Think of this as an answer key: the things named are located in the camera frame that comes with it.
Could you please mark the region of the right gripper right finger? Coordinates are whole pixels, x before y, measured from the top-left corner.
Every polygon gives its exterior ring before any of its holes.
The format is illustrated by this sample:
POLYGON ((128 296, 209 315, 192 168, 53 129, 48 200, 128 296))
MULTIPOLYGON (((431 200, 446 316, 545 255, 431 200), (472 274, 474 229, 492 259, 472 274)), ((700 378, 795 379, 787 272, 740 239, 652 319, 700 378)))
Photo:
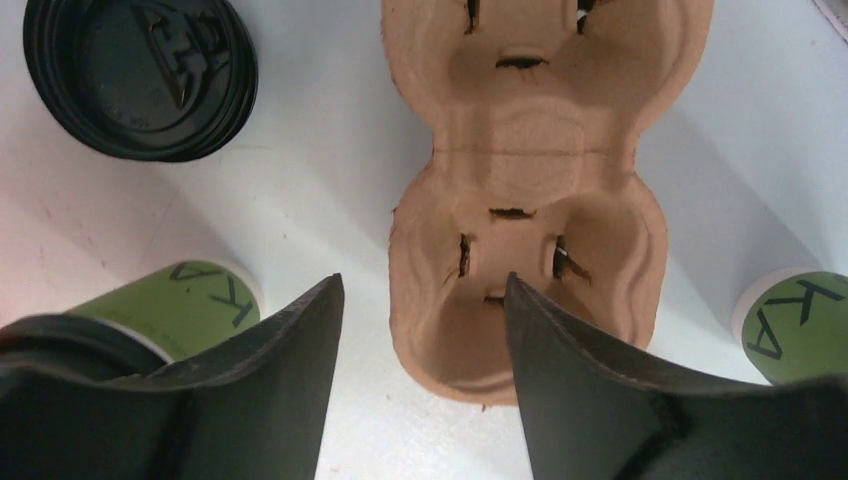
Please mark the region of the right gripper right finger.
POLYGON ((505 319, 537 479, 843 479, 847 379, 699 372, 572 315, 516 274, 505 319))

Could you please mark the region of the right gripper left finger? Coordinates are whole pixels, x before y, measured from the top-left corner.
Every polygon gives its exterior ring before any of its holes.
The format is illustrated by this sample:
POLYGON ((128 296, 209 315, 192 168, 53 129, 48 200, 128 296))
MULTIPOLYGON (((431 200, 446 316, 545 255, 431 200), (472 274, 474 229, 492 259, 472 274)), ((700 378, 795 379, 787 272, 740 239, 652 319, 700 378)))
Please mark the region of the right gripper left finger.
POLYGON ((188 359, 93 381, 1 365, 5 479, 311 479, 342 278, 188 359))

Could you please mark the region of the green paper coffee cup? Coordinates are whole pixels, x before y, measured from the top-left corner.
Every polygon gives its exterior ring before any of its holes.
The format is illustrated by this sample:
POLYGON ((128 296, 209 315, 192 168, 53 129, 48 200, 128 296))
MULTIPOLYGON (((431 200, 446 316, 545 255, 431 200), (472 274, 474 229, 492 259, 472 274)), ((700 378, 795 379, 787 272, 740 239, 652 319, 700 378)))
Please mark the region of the green paper coffee cup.
POLYGON ((263 307, 258 284, 240 266, 183 260, 66 312, 116 328, 172 363, 257 324, 263 307))

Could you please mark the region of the black coffee cup lid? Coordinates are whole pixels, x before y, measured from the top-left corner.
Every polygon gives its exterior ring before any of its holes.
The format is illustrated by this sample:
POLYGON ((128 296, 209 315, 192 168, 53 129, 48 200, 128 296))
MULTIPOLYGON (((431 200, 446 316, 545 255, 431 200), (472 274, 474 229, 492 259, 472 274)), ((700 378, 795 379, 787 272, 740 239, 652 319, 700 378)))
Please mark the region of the black coffee cup lid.
POLYGON ((45 314, 1 329, 1 365, 109 381, 149 375, 166 360, 115 327, 86 317, 45 314))

